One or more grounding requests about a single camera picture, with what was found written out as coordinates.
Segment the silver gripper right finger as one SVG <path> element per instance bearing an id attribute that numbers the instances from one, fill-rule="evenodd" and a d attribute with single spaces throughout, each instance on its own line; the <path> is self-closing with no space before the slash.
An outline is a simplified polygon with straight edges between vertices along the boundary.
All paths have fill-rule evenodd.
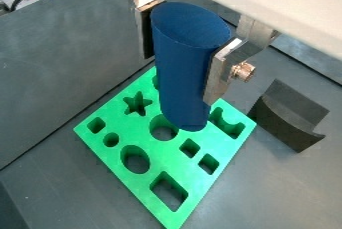
<path id="1" fill-rule="evenodd" d="M 213 105 L 223 96 L 234 79 L 247 82 L 255 72 L 255 67 L 247 60 L 271 44 L 279 32 L 242 15 L 237 27 L 237 37 L 233 37 L 211 55 L 206 77 L 203 101 Z"/>

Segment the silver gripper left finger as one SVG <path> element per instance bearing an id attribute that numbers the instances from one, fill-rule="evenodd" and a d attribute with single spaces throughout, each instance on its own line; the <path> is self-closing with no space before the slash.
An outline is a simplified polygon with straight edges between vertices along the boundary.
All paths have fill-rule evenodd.
<path id="1" fill-rule="evenodd" d="M 161 5 L 165 0 L 133 0 L 135 5 L 135 22 L 138 29 L 139 52 L 143 59 L 154 56 L 154 41 L 150 15 L 153 9 Z"/>

